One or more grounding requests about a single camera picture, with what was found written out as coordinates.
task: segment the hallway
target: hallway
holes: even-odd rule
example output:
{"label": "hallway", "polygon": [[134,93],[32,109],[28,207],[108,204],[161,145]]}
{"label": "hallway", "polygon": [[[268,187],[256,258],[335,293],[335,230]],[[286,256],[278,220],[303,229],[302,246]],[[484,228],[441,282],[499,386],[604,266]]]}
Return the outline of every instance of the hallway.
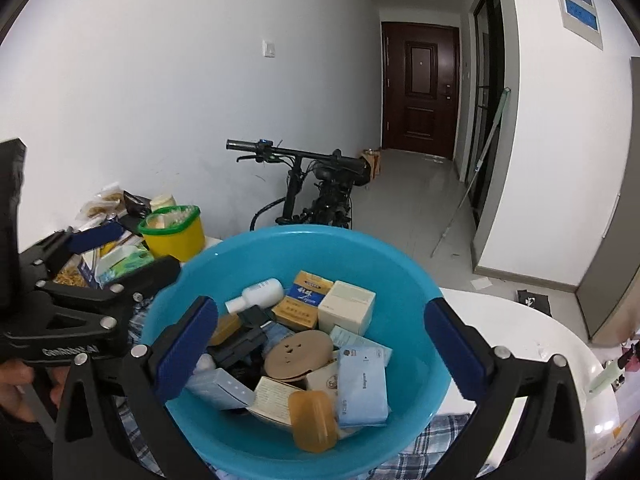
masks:
{"label": "hallway", "polygon": [[553,318],[587,341],[580,307],[572,293],[496,278],[489,278],[491,286],[475,288],[472,280],[482,276],[472,270],[470,247],[475,226],[468,202],[436,255],[430,257],[464,192],[450,160],[385,150],[380,175],[368,186],[353,190],[353,228],[412,257],[443,288],[508,300],[515,300],[516,291],[523,288],[546,294]]}

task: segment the mop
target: mop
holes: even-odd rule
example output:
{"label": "mop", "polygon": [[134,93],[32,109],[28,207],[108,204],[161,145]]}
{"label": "mop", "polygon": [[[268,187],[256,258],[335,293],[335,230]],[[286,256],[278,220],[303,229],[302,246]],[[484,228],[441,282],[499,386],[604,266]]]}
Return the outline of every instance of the mop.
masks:
{"label": "mop", "polygon": [[463,203],[465,203],[466,197],[468,196],[469,192],[471,192],[471,188],[474,182],[476,181],[478,172],[480,171],[480,168],[482,168],[482,164],[484,163],[484,158],[486,157],[486,154],[489,152],[489,146],[491,146],[491,141],[494,140],[494,134],[498,128],[498,124],[500,124],[500,122],[502,121],[502,114],[504,112],[504,107],[507,102],[507,97],[509,96],[510,93],[511,93],[510,88],[505,88],[502,91],[502,95],[500,96],[500,102],[498,103],[498,109],[495,111],[494,124],[492,124],[491,126],[489,137],[487,138],[486,143],[484,144],[484,148],[482,149],[482,153],[480,155],[480,158],[478,159],[478,163],[476,164],[474,175],[471,177],[471,181],[469,182],[469,185],[466,188],[465,194],[462,197],[462,200],[460,200],[458,207],[454,211],[449,224],[447,224],[447,227],[444,229],[442,236],[440,237],[440,240],[438,240],[438,243],[433,248],[433,252],[431,253],[431,258],[433,258],[433,256],[435,255],[436,251],[438,250],[438,247],[444,241],[444,238],[446,238],[447,234],[449,234],[449,229],[451,229],[451,226],[453,225],[453,222],[456,219],[456,215],[458,214],[458,211],[460,211],[460,208],[462,207]]}

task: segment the handlebar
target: handlebar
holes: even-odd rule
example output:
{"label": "handlebar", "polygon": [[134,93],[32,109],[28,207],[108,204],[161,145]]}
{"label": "handlebar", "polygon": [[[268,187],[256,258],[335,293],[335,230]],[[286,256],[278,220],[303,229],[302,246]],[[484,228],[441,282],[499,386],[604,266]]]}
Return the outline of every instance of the handlebar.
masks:
{"label": "handlebar", "polygon": [[322,153],[300,152],[289,148],[279,148],[274,146],[270,140],[259,140],[258,142],[246,142],[245,140],[227,139],[226,148],[237,152],[249,152],[256,155],[285,155],[299,158],[312,158],[321,162],[331,162],[347,168],[357,174],[364,174],[367,171],[367,161],[364,158],[353,158],[342,156],[340,150],[336,150],[331,155]]}

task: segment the dark brown door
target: dark brown door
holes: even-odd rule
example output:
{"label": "dark brown door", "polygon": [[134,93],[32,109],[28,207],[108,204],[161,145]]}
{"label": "dark brown door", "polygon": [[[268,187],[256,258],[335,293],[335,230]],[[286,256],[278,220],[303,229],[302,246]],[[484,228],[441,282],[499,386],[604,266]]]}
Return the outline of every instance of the dark brown door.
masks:
{"label": "dark brown door", "polygon": [[458,118],[458,29],[383,23],[382,146],[453,158]]}

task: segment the plaid cloth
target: plaid cloth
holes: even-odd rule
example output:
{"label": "plaid cloth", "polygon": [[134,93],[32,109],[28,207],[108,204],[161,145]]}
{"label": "plaid cloth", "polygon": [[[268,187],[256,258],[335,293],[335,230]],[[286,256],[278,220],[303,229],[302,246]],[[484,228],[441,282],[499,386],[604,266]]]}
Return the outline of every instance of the plaid cloth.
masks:
{"label": "plaid cloth", "polygon": [[[129,323],[129,342],[132,344],[137,343],[140,339],[149,303],[140,304],[131,318]],[[126,401],[120,406],[119,413],[122,425],[127,431],[129,441],[140,463],[150,471],[162,475]],[[456,439],[462,428],[465,427],[468,420],[469,415],[434,416],[425,430],[398,456],[350,480],[421,480],[425,478],[449,449],[449,446]],[[208,465],[220,480],[242,480],[238,476],[215,469],[210,464]],[[478,476],[482,476],[491,470],[491,466],[485,465]]]}

